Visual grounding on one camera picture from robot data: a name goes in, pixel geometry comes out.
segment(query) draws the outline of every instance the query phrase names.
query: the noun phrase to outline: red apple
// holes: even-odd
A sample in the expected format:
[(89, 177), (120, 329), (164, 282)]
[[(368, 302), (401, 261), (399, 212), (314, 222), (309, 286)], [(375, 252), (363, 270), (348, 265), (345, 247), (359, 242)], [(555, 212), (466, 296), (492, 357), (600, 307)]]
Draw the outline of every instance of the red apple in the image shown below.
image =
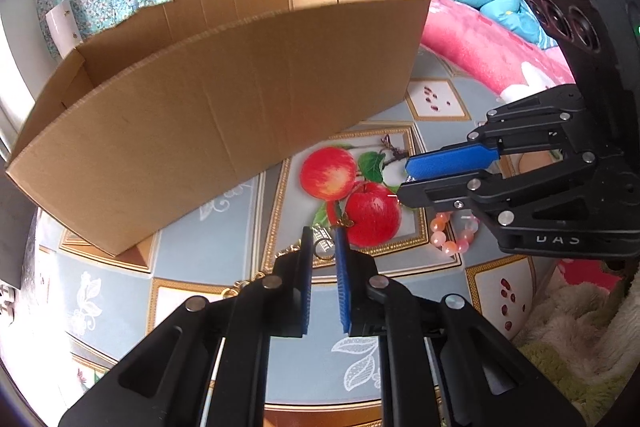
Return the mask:
[(356, 160), (346, 150), (324, 147), (312, 152), (300, 169), (300, 185), (319, 200), (347, 197), (356, 179)]
[(400, 205), (385, 185), (358, 184), (344, 208), (353, 225), (347, 228), (349, 243), (356, 247), (376, 247), (393, 238), (400, 228)]

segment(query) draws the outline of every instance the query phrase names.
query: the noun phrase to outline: metal screw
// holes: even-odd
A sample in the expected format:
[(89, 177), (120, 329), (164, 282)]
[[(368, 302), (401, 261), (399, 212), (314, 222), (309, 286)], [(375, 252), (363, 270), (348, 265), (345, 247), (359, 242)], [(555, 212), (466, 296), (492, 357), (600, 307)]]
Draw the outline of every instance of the metal screw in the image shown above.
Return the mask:
[(455, 293), (447, 295), (444, 299), (444, 303), (447, 305), (447, 308), (451, 308), (452, 310), (461, 310), (465, 307), (465, 299)]
[(188, 312), (199, 312), (204, 309), (208, 302), (202, 295), (194, 295), (189, 297), (184, 305)]
[(498, 223), (506, 227), (507, 225), (513, 223), (515, 217), (516, 216), (514, 216), (513, 212), (511, 212), (510, 210), (503, 210), (500, 214), (498, 214)]
[(466, 188), (469, 190), (478, 190), (480, 185), (482, 185), (482, 182), (478, 178), (473, 178), (472, 180), (469, 180), (468, 184), (466, 184)]
[(382, 288), (386, 288), (389, 286), (389, 279), (387, 279), (384, 275), (374, 275), (369, 278), (369, 285), (372, 288), (377, 288), (378, 290), (382, 290)]
[(267, 277), (262, 278), (262, 286), (268, 290), (280, 288), (280, 286), (282, 286), (282, 279), (277, 275), (268, 275)]

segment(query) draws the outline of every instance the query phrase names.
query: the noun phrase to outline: brown cardboard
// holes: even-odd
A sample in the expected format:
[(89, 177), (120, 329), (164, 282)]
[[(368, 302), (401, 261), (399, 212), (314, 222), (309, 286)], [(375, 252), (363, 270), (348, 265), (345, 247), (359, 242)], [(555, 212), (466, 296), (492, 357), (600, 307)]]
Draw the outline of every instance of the brown cardboard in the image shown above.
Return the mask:
[(174, 0), (69, 54), (8, 174), (117, 254), (402, 100), (429, 0)]

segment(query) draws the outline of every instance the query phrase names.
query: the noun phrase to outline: pink bedspread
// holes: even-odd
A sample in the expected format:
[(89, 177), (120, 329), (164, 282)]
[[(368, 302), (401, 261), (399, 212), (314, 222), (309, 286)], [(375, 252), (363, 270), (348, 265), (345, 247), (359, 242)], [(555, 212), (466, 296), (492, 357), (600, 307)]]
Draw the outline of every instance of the pink bedspread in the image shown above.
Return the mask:
[(560, 48), (544, 52), (456, 1), (431, 0), (422, 45), (482, 82), (506, 103), (574, 83)]

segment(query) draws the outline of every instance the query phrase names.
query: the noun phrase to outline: blue gripper pad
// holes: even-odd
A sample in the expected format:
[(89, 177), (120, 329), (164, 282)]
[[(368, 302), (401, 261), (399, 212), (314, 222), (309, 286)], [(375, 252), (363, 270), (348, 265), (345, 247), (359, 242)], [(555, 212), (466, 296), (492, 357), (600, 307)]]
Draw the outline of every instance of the blue gripper pad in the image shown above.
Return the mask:
[(415, 180), (431, 180), (486, 169), (499, 158), (497, 149), (489, 149), (480, 143), (463, 144), (457, 148), (411, 156), (404, 169)]

